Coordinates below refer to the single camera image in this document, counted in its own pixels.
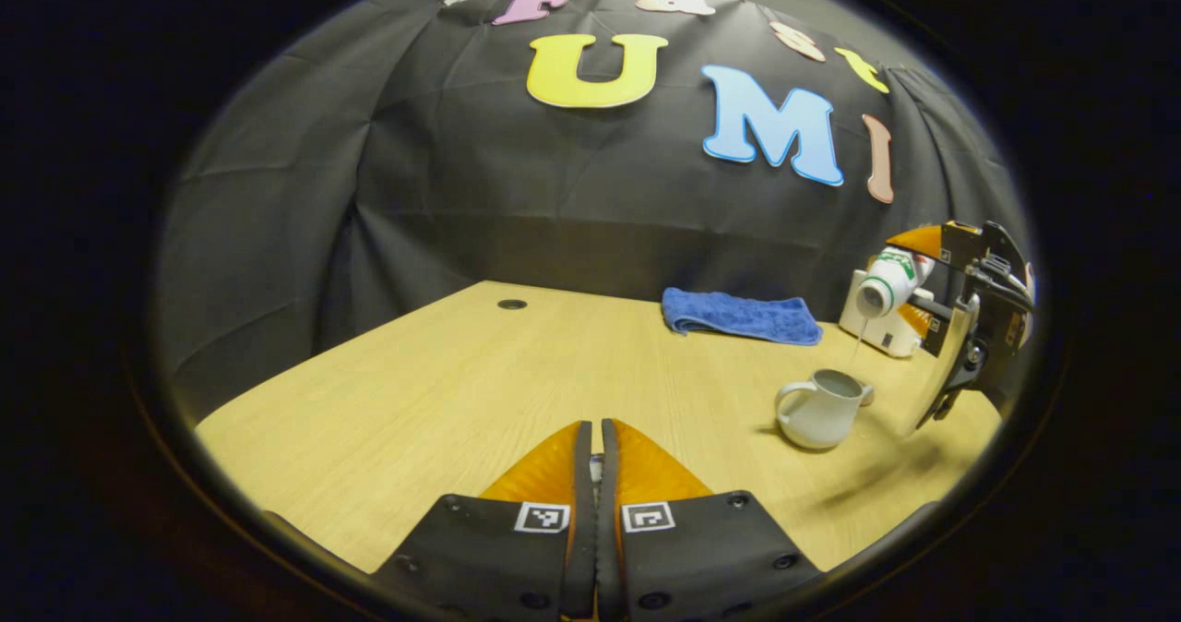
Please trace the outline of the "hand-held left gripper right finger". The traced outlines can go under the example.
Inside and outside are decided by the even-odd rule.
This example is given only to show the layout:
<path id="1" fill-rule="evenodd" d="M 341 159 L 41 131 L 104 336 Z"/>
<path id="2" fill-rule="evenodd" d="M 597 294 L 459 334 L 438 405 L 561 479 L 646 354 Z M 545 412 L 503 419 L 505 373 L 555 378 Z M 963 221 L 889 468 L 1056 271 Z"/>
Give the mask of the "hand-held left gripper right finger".
<path id="1" fill-rule="evenodd" d="M 598 618 L 740 621 L 821 576 L 751 492 L 713 492 L 621 420 L 602 437 Z"/>

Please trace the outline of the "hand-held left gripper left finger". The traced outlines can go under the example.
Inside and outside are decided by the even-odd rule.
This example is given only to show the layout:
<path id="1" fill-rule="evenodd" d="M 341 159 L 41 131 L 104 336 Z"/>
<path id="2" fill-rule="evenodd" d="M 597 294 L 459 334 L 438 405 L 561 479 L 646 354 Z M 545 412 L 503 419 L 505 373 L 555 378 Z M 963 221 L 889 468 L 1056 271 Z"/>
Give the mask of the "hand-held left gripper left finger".
<path id="1" fill-rule="evenodd" d="M 566 425 L 481 495 L 442 495 L 373 580 L 465 621 L 590 618 L 590 423 Z"/>

